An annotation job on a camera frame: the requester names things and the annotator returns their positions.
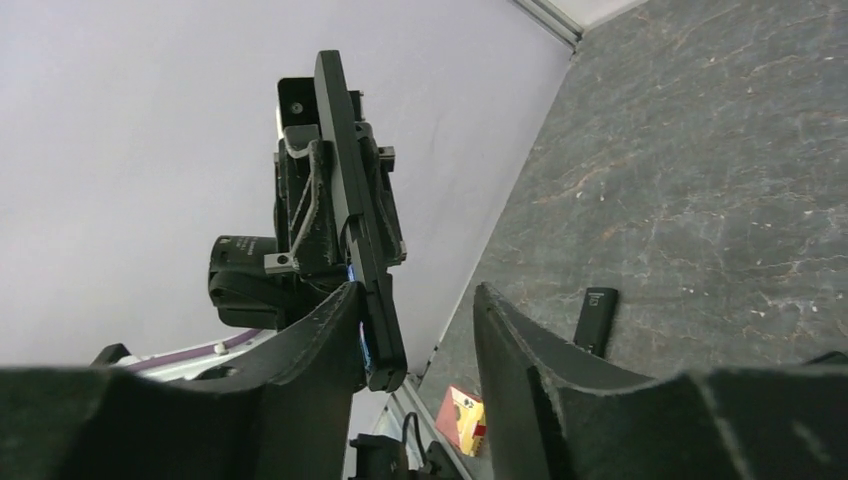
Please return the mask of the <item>black remote back up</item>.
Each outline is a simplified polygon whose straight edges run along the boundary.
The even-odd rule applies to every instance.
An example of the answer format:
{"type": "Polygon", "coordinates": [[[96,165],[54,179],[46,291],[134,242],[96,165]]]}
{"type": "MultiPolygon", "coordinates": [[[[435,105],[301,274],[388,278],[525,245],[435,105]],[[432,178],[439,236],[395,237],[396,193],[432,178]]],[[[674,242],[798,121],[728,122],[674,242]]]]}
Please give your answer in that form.
{"type": "Polygon", "coordinates": [[[361,131],[339,51],[317,54],[314,81],[321,137],[331,153],[336,228],[344,238],[348,272],[362,292],[366,310],[360,320],[360,345],[367,386],[372,391],[393,392],[405,380],[407,358],[366,177],[361,131]]]}

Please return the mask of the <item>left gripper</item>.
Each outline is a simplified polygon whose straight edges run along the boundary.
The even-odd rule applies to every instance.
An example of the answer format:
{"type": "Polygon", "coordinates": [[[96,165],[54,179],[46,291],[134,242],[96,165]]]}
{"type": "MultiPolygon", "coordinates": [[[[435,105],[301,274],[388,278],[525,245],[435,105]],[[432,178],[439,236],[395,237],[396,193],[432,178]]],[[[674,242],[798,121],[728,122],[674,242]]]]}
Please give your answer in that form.
{"type": "MultiPolygon", "coordinates": [[[[314,80],[283,78],[277,88],[276,249],[265,254],[265,272],[310,284],[354,281],[344,257],[344,238],[336,230],[331,197],[332,155],[321,138],[314,80]]],[[[390,180],[395,149],[377,144],[372,126],[362,115],[362,93],[351,91],[350,95],[377,231],[392,284],[390,269],[407,258],[390,180]]]]}

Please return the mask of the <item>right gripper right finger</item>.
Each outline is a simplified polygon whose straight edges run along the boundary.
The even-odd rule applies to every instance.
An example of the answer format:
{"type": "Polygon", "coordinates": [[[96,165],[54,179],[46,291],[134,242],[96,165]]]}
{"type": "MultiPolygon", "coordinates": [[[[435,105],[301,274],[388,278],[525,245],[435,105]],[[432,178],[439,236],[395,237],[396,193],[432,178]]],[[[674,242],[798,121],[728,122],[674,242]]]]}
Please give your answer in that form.
{"type": "Polygon", "coordinates": [[[843,364],[718,367],[653,379],[473,300],[497,479],[843,479],[843,364]]]}

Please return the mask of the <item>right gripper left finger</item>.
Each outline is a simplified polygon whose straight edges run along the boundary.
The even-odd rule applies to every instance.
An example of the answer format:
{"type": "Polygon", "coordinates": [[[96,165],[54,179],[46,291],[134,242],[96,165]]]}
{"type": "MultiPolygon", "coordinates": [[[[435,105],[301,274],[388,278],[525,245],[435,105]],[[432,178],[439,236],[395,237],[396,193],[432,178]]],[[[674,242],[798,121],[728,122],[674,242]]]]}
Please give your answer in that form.
{"type": "Polygon", "coordinates": [[[352,283],[224,375],[120,368],[1,373],[5,479],[338,479],[363,382],[352,283]]]}

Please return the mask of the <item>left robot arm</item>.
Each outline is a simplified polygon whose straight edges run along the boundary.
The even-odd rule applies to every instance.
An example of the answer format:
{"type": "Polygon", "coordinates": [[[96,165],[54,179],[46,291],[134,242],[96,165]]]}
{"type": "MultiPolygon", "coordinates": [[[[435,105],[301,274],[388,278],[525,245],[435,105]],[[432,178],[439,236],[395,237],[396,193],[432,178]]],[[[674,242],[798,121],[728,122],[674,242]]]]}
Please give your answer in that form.
{"type": "Polygon", "coordinates": [[[406,257],[390,184],[395,154],[379,146],[337,60],[311,77],[278,83],[281,137],[275,156],[275,233],[223,235],[211,251],[208,293],[220,320],[238,337],[214,345],[135,359],[122,344],[105,347],[98,366],[135,371],[197,363],[281,331],[312,312],[337,288],[359,295],[354,306],[365,383],[392,392],[407,359],[392,295],[390,268],[406,257]]]}

